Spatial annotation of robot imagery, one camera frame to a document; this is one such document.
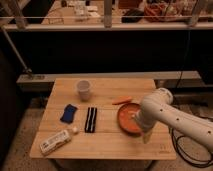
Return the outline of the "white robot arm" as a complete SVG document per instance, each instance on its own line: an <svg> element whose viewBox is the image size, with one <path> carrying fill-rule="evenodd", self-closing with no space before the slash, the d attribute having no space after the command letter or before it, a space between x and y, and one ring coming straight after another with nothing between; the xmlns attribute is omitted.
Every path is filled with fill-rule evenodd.
<svg viewBox="0 0 213 171"><path fill-rule="evenodd" d="M213 123L172 107L172 102L173 95L166 88L158 88L144 96L140 110L133 115L136 124L147 133L160 121L213 152Z"/></svg>

